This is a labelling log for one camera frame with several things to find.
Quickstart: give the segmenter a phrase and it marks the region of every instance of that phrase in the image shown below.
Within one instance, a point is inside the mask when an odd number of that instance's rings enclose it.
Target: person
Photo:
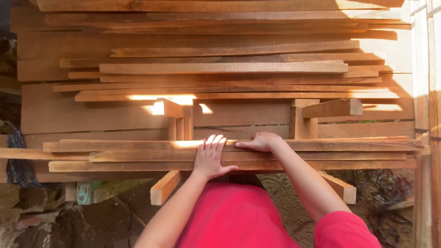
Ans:
[[[212,135],[198,148],[185,183],[150,220],[135,248],[299,248],[283,228],[268,193],[252,185],[207,183],[238,169],[221,166],[226,139]],[[317,248],[381,248],[363,220],[278,135],[260,132],[236,147],[271,152],[315,222]]]

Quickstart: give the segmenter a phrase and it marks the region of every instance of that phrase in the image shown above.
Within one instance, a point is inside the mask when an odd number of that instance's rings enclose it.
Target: left hand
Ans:
[[[220,177],[230,171],[237,170],[235,165],[222,167],[221,154],[224,144],[227,141],[223,135],[211,135],[208,140],[199,145],[198,154],[194,161],[192,175],[197,175],[207,182],[215,177]]]

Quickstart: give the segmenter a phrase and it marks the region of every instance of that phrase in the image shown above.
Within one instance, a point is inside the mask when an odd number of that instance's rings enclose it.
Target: hand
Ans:
[[[194,160],[192,175],[197,175],[207,182],[215,177],[223,176],[230,171],[237,170],[235,165],[222,167],[221,154],[224,144],[227,141],[223,135],[211,135],[207,141],[199,145],[198,154]]]
[[[283,140],[279,135],[268,132],[258,132],[251,137],[250,142],[237,142],[236,147],[250,148],[258,151],[272,151],[274,142]]]

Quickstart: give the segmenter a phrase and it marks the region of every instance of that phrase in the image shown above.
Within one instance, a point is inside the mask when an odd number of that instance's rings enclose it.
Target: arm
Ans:
[[[238,142],[236,146],[272,152],[315,223],[331,212],[351,213],[331,186],[278,135],[260,132],[251,142]]]
[[[237,166],[221,167],[220,155],[225,141],[222,135],[212,135],[201,143],[190,177],[153,216],[135,248],[175,246],[205,184],[212,178],[237,169]]]

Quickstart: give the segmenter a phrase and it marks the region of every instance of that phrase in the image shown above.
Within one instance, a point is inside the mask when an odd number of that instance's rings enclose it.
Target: soil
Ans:
[[[344,181],[354,181],[351,171],[328,172]],[[403,174],[413,179],[412,170],[397,170],[395,174]],[[303,208],[295,190],[286,174],[258,175],[263,186],[271,196],[279,210],[283,224],[289,235],[304,248],[314,247],[314,223]],[[148,222],[160,208],[150,205],[149,191],[157,180],[149,181],[118,195],[132,211],[144,222]],[[360,216],[372,230],[368,222],[368,215],[376,204],[381,203],[378,198],[378,187],[368,182],[362,173],[356,180],[358,186],[357,204],[349,205],[350,209]],[[88,206],[65,207],[49,227],[28,227],[16,240],[19,248],[113,248],[113,243],[119,240],[128,240],[138,236],[143,226],[132,219],[131,214],[118,206],[112,199]],[[400,210],[399,213],[407,220],[412,221],[412,208]],[[398,223],[384,219],[381,227],[385,233],[399,235],[397,248],[412,246],[412,223]]]

